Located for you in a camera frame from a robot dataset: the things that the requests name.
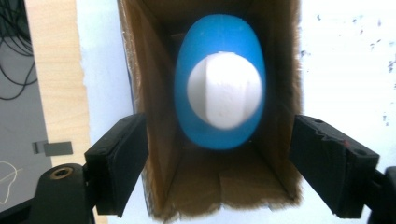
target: blue object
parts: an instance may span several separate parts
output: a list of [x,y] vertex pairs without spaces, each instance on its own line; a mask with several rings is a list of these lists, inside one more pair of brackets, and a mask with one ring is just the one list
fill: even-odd
[[[262,99],[256,112],[241,125],[222,130],[200,119],[191,108],[187,85],[192,69],[208,55],[233,52],[257,69],[262,82]],[[242,19],[210,15],[198,20],[187,32],[177,58],[175,104],[183,132],[200,147],[229,149],[246,142],[260,121],[265,99],[265,67],[259,40]]]

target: cardboard box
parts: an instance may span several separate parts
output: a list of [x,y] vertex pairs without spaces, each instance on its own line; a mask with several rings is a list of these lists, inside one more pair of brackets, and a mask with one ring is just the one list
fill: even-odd
[[[135,105],[148,120],[143,172],[148,212],[159,219],[210,214],[221,206],[275,207],[300,201],[300,175],[288,159],[300,113],[297,61],[299,1],[119,0]],[[247,21],[262,45],[266,105],[250,141],[227,151],[202,149],[177,122],[173,82],[184,34],[209,14]]]

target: blue egg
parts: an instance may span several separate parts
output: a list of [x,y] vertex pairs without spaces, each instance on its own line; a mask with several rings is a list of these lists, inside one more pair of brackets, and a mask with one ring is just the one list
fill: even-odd
[[240,146],[260,121],[265,79],[259,40],[245,21],[229,15],[201,18],[187,32],[177,58],[174,94],[183,132],[200,147]]

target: cardboard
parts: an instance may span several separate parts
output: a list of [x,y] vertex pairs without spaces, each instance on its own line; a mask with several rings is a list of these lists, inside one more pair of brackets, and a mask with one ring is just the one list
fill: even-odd
[[[148,122],[143,172],[148,212],[170,220],[222,206],[250,209],[298,204],[300,175],[288,159],[293,117],[300,113],[298,1],[119,0],[135,105]],[[177,122],[173,81],[184,34],[205,15],[243,18],[262,45],[266,105],[251,140],[234,150],[199,148]]]

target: wooden board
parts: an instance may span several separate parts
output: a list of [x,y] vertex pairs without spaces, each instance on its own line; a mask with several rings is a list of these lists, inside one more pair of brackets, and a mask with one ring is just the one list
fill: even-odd
[[[50,143],[71,141],[74,154],[52,166],[84,164],[90,147],[88,99],[80,66],[76,1],[26,0],[41,100]],[[96,216],[96,223],[107,223]]]

